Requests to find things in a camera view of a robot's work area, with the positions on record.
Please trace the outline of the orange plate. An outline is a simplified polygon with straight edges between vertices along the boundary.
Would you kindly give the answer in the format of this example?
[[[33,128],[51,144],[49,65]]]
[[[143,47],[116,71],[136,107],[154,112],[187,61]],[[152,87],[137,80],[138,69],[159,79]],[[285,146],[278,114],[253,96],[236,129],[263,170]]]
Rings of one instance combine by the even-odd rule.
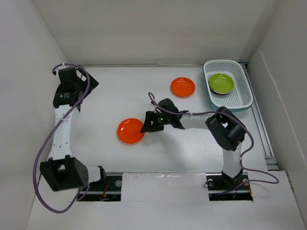
[[[144,137],[144,133],[141,132],[142,127],[143,122],[139,119],[125,119],[117,128],[117,136],[125,144],[136,144]]]
[[[181,98],[187,98],[195,92],[194,82],[186,77],[179,77],[174,79],[170,84],[171,92]]]

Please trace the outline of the cream plate with leaf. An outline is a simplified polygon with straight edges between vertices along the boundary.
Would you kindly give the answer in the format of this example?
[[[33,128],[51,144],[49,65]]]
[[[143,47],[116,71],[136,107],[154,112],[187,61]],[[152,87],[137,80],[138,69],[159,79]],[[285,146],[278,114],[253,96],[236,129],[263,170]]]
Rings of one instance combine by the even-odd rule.
[[[219,94],[219,95],[227,95],[231,93],[233,89],[235,88],[233,85],[226,85],[226,86],[209,85],[209,87],[212,92]]]

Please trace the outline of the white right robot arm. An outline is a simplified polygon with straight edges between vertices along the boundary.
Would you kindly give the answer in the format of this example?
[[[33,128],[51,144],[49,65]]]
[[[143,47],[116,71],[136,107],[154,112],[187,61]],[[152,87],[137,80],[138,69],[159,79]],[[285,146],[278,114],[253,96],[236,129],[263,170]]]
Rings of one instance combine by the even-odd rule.
[[[232,189],[238,185],[243,173],[240,154],[246,132],[245,126],[230,110],[222,106],[213,111],[212,116],[209,116],[207,112],[194,114],[188,110],[179,111],[169,98],[158,103],[153,100],[151,104],[155,106],[155,110],[146,112],[141,133],[163,131],[165,125],[181,130],[209,130],[223,150],[223,186]]]

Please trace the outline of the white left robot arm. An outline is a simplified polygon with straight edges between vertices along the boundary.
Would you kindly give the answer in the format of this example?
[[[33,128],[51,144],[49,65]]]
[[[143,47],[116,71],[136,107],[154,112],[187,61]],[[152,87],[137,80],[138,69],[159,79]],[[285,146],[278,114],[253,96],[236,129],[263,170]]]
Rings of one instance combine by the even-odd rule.
[[[74,156],[75,130],[82,101],[99,83],[80,66],[56,68],[53,73],[60,80],[53,99],[56,130],[52,134],[47,161],[40,163],[40,172],[54,192],[88,185],[102,190],[107,185],[103,167],[87,167]]]

